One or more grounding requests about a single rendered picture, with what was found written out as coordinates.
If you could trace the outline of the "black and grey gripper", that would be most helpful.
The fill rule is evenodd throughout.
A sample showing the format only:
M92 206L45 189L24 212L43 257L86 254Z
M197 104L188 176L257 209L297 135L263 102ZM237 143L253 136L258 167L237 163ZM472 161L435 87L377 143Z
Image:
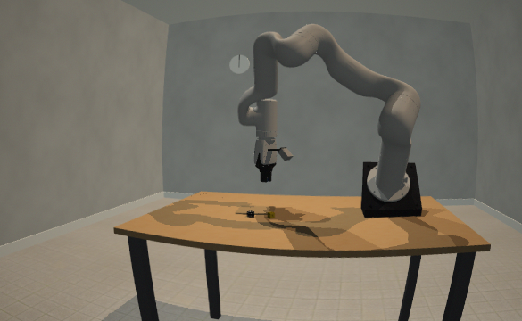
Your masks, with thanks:
M271 172L277 162L277 151L268 151L268 149L277 149L276 139L257 138L254 148L254 163L261 172L261 182L271 181Z

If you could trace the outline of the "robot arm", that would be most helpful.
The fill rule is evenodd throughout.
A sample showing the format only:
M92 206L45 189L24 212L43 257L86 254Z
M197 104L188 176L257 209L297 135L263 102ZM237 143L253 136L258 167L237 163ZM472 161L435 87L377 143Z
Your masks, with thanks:
M385 102L377 124L377 132L383 137L378 164L369 172L367 185L379 200L399 201L410 189L410 179L405 172L410 138L421 105L419 95L408 84L380 75L354 60L320 25L305 25L285 39L277 32L256 37L254 86L239 101L240 124L256 126L256 137L260 139L277 137L277 101L269 98L278 92L278 63L288 68L298 67L314 54L322 58L329 75L338 83L357 95ZM249 107L253 103L256 107Z

